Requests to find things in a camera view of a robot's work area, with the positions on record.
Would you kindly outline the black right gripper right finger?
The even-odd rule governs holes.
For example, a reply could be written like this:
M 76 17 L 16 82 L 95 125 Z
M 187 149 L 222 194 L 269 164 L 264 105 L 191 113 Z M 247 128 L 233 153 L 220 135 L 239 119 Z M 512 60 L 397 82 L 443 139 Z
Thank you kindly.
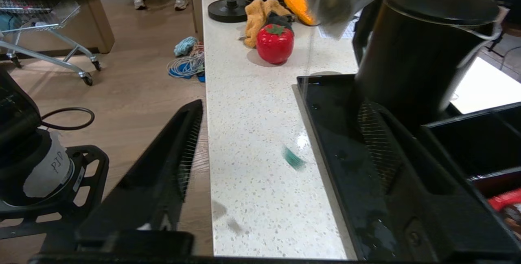
M 383 106 L 363 101 L 357 122 L 399 259 L 520 260 L 513 234 Z

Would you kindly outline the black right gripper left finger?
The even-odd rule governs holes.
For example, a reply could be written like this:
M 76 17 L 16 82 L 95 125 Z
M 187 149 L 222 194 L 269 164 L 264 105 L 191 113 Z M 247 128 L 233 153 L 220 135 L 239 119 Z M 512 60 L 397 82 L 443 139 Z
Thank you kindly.
M 177 228 L 203 117 L 203 102 L 182 106 L 114 189 L 78 227 L 79 244 L 100 247 L 111 236 Z

